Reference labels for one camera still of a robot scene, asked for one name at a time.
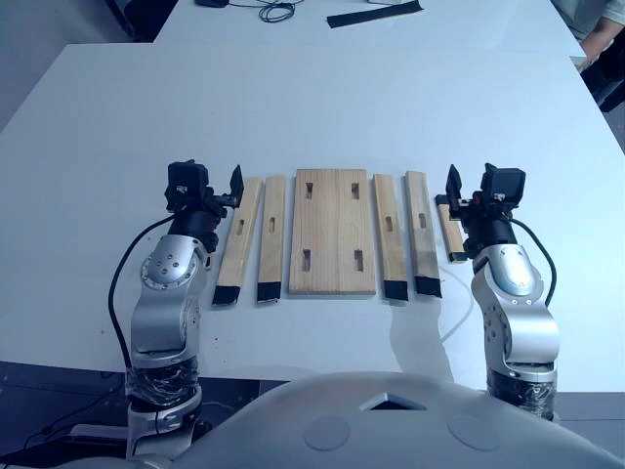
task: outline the wooden board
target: wooden board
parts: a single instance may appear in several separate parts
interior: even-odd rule
[[[467,261],[467,257],[460,233],[460,222],[449,219],[449,203],[446,195],[437,195],[436,201],[447,259],[452,264],[462,264]]]
[[[440,297],[437,247],[434,241],[426,174],[407,171],[405,183],[410,215],[412,269],[417,292]]]
[[[297,171],[289,291],[375,293],[365,170]]]
[[[282,286],[284,259],[284,194],[286,178],[283,175],[265,179],[265,208],[261,237],[261,261],[258,271],[257,301],[276,300]]]
[[[245,266],[252,243],[256,212],[261,193],[260,178],[245,178],[241,204],[232,214],[226,250],[219,270],[213,304],[236,302],[245,278]]]
[[[388,174],[373,176],[376,219],[380,235],[380,258],[387,298],[408,299],[406,260],[401,245],[399,216],[395,199],[393,177]]]

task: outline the table surface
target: table surface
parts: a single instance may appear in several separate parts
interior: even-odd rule
[[[232,3],[254,4],[252,0]],[[288,21],[266,24],[257,10],[180,0],[156,43],[393,46],[494,50],[586,58],[549,0],[420,0],[422,12],[330,29],[326,17],[382,8],[364,0],[306,0]]]
[[[166,215],[174,160],[207,165],[218,192],[236,163],[245,176],[289,178],[285,273],[297,168],[392,174],[407,253],[404,172],[426,172],[434,197],[455,163],[469,195],[488,161],[527,172],[516,215],[559,269],[560,389],[625,390],[624,156],[562,55],[68,46],[0,135],[0,158],[0,361],[123,369],[106,293],[132,238]],[[411,291],[405,304],[294,297],[285,278],[279,303],[256,306],[260,225],[235,307],[209,306],[219,269],[210,273],[203,376],[403,370],[485,387],[471,265],[446,262],[438,222],[442,300]],[[140,264],[163,232],[138,245],[121,276],[126,337]],[[549,282],[538,249],[518,238]]]

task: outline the black cable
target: black cable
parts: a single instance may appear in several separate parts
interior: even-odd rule
[[[289,18],[293,18],[295,15],[295,6],[302,3],[304,0],[296,0],[294,2],[282,2],[280,0],[254,0],[262,5],[241,5],[238,3],[230,3],[233,7],[239,8],[258,8],[258,18],[262,22],[281,22],[286,21]],[[276,11],[283,11],[284,13],[275,15]]]
[[[536,245],[538,246],[538,249],[540,249],[540,252],[542,252],[543,256],[545,256],[545,259],[547,259],[547,262],[549,263],[549,268],[551,269],[551,285],[549,286],[549,292],[547,293],[547,298],[545,299],[545,305],[549,306],[549,304],[551,303],[551,299],[554,296],[554,291],[556,291],[556,283],[558,282],[558,273],[556,272],[556,264],[554,264],[554,261],[549,255],[549,252],[547,252],[547,249],[545,249],[545,246],[543,246],[542,242],[540,242],[540,240],[538,239],[538,236],[534,234],[534,232],[529,228],[528,225],[526,225],[523,222],[520,222],[519,220],[515,220],[512,217],[510,218],[506,217],[506,220],[508,220],[510,223],[514,223],[515,225],[518,225],[521,228],[523,228],[527,232],[529,237],[531,237],[532,240],[536,243]]]
[[[96,405],[98,405],[101,401],[103,401],[104,399],[106,399],[108,396],[111,396],[115,393],[118,393],[122,386],[124,385],[124,375],[120,374],[120,380],[119,380],[119,384],[117,386],[115,386],[112,390],[108,391],[106,394],[102,394],[101,396],[99,396],[97,399],[95,399],[93,402],[91,402],[88,405],[84,405],[80,408],[78,408],[77,410],[73,410],[70,413],[67,413],[59,418],[57,418],[55,421],[53,421],[51,424],[46,425],[45,427],[43,427],[41,430],[39,430],[36,433],[33,433],[32,435],[30,435],[28,438],[26,438],[26,440],[23,442],[23,446],[21,447],[22,450],[28,448],[28,444],[30,443],[30,441],[33,438],[38,437],[39,435],[46,435],[47,437],[50,436],[51,434],[57,433],[59,431],[58,430],[53,430],[53,428],[55,427],[55,425],[57,425],[59,422],[61,422],[62,420],[65,420],[66,418],[72,417],[74,415],[76,415],[77,413],[80,413],[84,410],[88,410],[91,407],[94,407]]]
[[[110,289],[108,290],[108,315],[110,316],[110,321],[113,323],[113,328],[115,329],[115,334],[117,335],[117,340],[119,341],[119,347],[121,347],[121,353],[124,356],[124,364],[126,365],[126,369],[132,366],[130,362],[130,354],[128,353],[128,346],[126,345],[126,339],[124,339],[124,334],[121,331],[121,327],[119,326],[119,322],[117,322],[117,315],[115,314],[115,307],[113,305],[113,297],[115,296],[115,287],[117,286],[117,281],[119,280],[119,275],[121,274],[121,270],[124,268],[128,257],[130,257],[130,253],[133,251],[137,243],[144,237],[146,234],[151,232],[156,227],[160,227],[161,225],[166,224],[174,219],[176,215],[171,215],[167,218],[162,219],[159,222],[152,223],[145,230],[140,232],[133,242],[130,243],[126,252],[119,261],[119,265],[117,269],[115,269],[115,274],[113,274],[113,279],[110,281]]]

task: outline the gray floor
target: gray floor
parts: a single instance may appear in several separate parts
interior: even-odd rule
[[[66,44],[126,42],[104,1],[0,1],[0,130]],[[605,116],[625,149],[625,105]],[[22,447],[24,440],[67,412],[114,391],[119,375],[0,362],[0,454]],[[256,398],[272,383],[203,380],[203,417],[213,424]],[[625,395],[560,395],[562,425],[595,444],[625,457]],[[64,419],[55,428],[75,422],[101,421],[123,425],[122,390],[98,406]],[[36,436],[32,444],[45,436]]]

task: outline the black mount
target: black mount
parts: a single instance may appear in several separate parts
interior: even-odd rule
[[[445,191],[449,201],[449,217],[460,220],[469,236],[464,248],[474,259],[485,247],[493,244],[516,244],[517,239],[508,219],[523,197],[525,173],[517,168],[497,168],[486,163],[481,177],[481,191],[465,200],[460,194],[460,174],[452,164]]]
[[[167,173],[167,211],[176,215],[169,234],[195,237],[208,253],[215,252],[219,241],[215,230],[228,214],[226,207],[237,208],[243,197],[241,167],[232,172],[230,193],[222,195],[215,195],[208,185],[208,170],[193,159],[170,164]]]

